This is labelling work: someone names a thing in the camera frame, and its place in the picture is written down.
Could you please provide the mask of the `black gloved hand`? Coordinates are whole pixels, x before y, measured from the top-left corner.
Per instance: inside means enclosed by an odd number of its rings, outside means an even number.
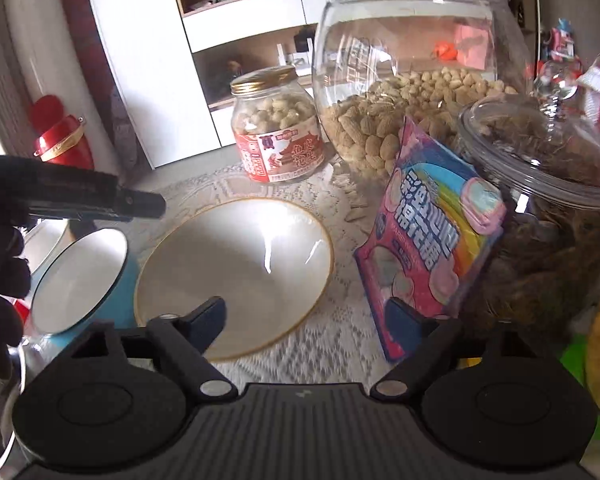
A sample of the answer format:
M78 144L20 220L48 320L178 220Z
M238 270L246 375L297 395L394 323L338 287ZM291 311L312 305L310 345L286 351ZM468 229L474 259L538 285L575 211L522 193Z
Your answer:
M19 314L7 297L22 299L31 285L27 261L21 257L23 236L8 223L9 214L0 214L0 380L12 374L9 347L17 347L23 335Z

